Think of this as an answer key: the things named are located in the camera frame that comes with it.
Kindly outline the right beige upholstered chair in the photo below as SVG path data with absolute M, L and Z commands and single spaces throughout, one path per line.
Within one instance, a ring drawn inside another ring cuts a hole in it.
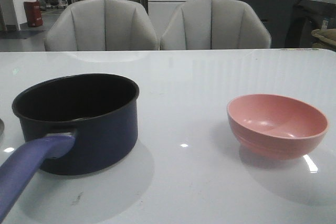
M 179 5 L 160 39 L 161 50 L 268 49 L 271 35 L 253 8 L 238 0 Z

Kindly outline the beige upholstered chair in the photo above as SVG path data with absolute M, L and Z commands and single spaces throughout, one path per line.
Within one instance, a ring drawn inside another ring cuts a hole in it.
M 44 46 L 46 51 L 158 50 L 159 40 L 140 3 L 84 0 L 60 14 Z
M 238 0 L 179 5 L 160 39 L 161 50 L 268 49 L 271 35 L 253 8 Z

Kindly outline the beige cushion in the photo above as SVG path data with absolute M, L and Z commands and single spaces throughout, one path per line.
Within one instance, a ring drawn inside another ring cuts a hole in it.
M 335 51 L 336 29 L 315 29 L 311 32 L 314 42 L 312 48 Z

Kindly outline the dark glossy side table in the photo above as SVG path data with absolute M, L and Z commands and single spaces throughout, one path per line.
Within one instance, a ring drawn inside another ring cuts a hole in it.
M 286 48 L 310 48 L 315 29 L 335 28 L 335 0 L 297 0 L 292 7 Z

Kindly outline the red trash bin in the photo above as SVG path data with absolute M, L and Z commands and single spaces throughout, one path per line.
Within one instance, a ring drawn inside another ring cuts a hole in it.
M 24 9 L 28 27 L 39 27 L 43 25 L 39 1 L 24 1 Z

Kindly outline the pink bowl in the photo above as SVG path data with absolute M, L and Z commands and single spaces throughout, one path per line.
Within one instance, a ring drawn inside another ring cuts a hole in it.
M 289 160 L 312 152 L 327 133 L 329 121 L 317 108 L 276 94 L 247 94 L 227 105 L 230 129 L 253 153 Z

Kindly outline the dark blue saucepan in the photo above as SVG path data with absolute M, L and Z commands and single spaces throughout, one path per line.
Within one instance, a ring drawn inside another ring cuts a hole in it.
M 88 73 L 48 80 L 12 103 L 24 144 L 1 165 L 4 219 L 34 174 L 97 172 L 123 159 L 138 139 L 138 85 L 123 76 Z

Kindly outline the glass lid with blue knob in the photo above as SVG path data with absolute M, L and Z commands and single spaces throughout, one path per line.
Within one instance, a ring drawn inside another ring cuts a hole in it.
M 4 132 L 4 122 L 2 119 L 0 119 L 0 136 L 3 134 Z

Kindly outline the left beige upholstered chair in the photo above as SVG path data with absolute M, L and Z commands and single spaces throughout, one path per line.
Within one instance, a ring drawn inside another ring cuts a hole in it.
M 140 3 L 84 0 L 60 14 L 44 46 L 46 51 L 158 50 L 159 40 Z

